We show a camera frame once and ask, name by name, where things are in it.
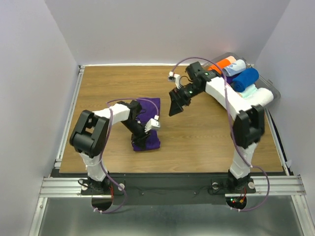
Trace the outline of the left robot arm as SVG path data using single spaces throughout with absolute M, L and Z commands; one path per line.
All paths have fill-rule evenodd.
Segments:
M 82 111 L 69 138 L 70 145 L 80 154 L 88 172 L 88 179 L 79 181 L 82 188 L 99 194 L 110 190 L 111 180 L 106 176 L 108 171 L 101 164 L 114 124 L 121 122 L 131 132 L 132 146 L 145 151 L 152 133 L 149 123 L 158 115 L 158 106 L 152 100 L 142 98 L 129 103 L 118 101 L 100 111 Z

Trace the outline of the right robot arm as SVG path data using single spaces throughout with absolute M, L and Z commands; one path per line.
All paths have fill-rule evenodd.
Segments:
M 169 116 L 181 113 L 185 106 L 190 105 L 191 99 L 202 92 L 212 96 L 226 109 L 235 151 L 224 187 L 230 192 L 237 192 L 250 181 L 252 156 L 265 131 L 264 108 L 251 105 L 238 95 L 216 69 L 207 71 L 197 61 L 186 68 L 186 73 L 190 83 L 183 86 L 180 75 L 169 72 L 168 79 L 176 84 L 169 92 Z

